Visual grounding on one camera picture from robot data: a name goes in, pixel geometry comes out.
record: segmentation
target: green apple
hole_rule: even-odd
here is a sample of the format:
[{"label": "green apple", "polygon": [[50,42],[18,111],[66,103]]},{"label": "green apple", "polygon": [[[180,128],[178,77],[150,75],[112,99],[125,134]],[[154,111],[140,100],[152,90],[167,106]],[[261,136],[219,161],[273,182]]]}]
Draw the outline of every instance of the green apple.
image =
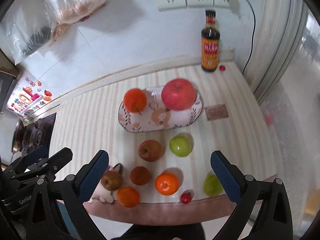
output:
[{"label": "green apple", "polygon": [[223,187],[216,175],[209,174],[203,182],[203,190],[209,197],[216,197],[222,192]]},{"label": "green apple", "polygon": [[170,140],[170,150],[178,157],[187,157],[190,154],[191,147],[188,139],[182,135],[177,135]]}]

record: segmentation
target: sauce bottle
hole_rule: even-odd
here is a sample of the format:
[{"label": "sauce bottle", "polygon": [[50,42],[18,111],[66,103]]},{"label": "sauce bottle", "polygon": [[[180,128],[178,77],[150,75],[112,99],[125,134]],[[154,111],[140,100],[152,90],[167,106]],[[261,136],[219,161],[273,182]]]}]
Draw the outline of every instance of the sauce bottle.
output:
[{"label": "sauce bottle", "polygon": [[201,67],[213,72],[218,67],[220,32],[216,28],[216,11],[205,11],[205,28],[201,31]]}]

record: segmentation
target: bottle label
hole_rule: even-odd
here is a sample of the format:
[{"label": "bottle label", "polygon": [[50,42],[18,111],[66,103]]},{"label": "bottle label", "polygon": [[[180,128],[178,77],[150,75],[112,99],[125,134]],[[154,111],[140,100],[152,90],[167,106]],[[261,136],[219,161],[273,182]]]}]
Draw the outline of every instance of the bottle label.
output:
[{"label": "bottle label", "polygon": [[219,40],[202,38],[201,65],[206,69],[215,69],[218,66]]}]

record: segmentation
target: white ceramic plate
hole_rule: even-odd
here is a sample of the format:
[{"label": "white ceramic plate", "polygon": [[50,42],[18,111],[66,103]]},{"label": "white ceramic plate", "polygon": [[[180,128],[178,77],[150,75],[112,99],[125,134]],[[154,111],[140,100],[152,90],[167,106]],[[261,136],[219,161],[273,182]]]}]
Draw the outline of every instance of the white ceramic plate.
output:
[{"label": "white ceramic plate", "polygon": [[183,111],[172,111],[161,100],[163,86],[147,88],[147,106],[140,113],[127,111],[122,102],[119,108],[119,123],[130,133],[152,132],[181,128],[191,125],[202,112],[202,99],[197,93],[193,106]]}]

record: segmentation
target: oval floral plate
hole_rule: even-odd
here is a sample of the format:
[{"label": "oval floral plate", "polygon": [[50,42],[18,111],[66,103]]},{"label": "oval floral plate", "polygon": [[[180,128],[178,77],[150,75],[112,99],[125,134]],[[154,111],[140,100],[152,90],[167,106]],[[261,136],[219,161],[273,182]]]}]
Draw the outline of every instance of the oval floral plate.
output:
[{"label": "oval floral plate", "polygon": [[173,111],[164,106],[161,99],[163,86],[147,88],[147,105],[143,112],[131,113],[122,102],[119,108],[119,123],[128,132],[152,132],[181,128],[191,125],[202,112],[202,99],[197,93],[195,103],[186,110]]}]

